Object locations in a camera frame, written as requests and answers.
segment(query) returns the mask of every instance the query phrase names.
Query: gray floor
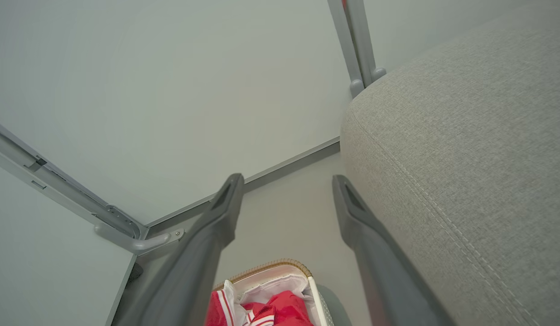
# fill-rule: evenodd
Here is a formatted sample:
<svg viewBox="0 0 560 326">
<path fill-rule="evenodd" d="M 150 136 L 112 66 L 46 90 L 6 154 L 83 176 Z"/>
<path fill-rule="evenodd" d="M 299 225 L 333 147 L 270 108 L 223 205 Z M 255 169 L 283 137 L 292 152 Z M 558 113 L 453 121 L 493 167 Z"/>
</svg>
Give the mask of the gray floor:
<svg viewBox="0 0 560 326">
<path fill-rule="evenodd" d="M 222 252 L 214 283 L 280 258 L 313 273 L 336 326 L 370 325 L 357 262 L 340 238 L 331 178 L 344 174 L 340 153 L 244 195 L 236 239 Z M 195 218 L 170 229 L 193 224 Z M 135 300 L 173 246 L 139 257 L 145 272 L 123 294 L 117 316 Z"/>
</svg>

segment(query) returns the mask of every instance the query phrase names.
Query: brown woven rim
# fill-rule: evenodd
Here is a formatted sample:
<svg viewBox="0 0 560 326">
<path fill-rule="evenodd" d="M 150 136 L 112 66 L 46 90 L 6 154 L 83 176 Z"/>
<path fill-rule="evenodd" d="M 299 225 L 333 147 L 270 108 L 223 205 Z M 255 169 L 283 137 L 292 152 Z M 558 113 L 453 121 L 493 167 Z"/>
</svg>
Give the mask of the brown woven rim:
<svg viewBox="0 0 560 326">
<path fill-rule="evenodd" d="M 303 272 L 306 275 L 306 277 L 311 277 L 313 275 L 313 273 L 311 273 L 309 271 L 309 269 L 306 268 L 306 266 L 303 265 L 298 260 L 284 258 L 284 259 L 274 260 L 273 262 L 269 262 L 269 263 L 266 263 L 266 264 L 256 266 L 255 268 L 251 268 L 251 269 L 249 269 L 249 270 L 247 270 L 243 273 L 240 273 L 240 274 L 230 278 L 230 282 L 231 283 L 236 283 L 236 282 L 241 281 L 241 280 L 243 280 L 243 279 L 245 279 L 249 276 L 252 276 L 256 273 L 262 272 L 262 271 L 267 270 L 267 269 L 274 268 L 276 266 L 282 266 L 282 265 L 294 266 L 295 268 L 298 268 L 301 272 Z M 214 291 L 220 291 L 223 288 L 224 288 L 224 282 L 216 285 L 213 290 Z"/>
</svg>

